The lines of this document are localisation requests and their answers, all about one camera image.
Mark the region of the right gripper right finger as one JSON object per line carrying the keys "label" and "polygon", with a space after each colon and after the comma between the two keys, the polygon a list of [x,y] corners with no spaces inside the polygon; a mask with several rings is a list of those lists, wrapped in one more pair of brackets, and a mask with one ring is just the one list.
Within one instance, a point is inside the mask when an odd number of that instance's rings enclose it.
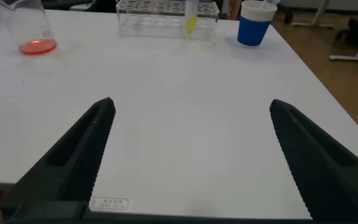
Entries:
{"label": "right gripper right finger", "polygon": [[281,100],[270,116],[293,180],[316,222],[358,222],[358,157]]}

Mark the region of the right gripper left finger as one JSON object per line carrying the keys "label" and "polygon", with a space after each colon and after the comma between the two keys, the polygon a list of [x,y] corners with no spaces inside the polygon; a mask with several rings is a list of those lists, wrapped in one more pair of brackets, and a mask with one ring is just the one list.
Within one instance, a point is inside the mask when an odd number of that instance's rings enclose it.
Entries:
{"label": "right gripper left finger", "polygon": [[2,200],[5,222],[80,221],[89,210],[115,114],[112,99],[94,103]]}

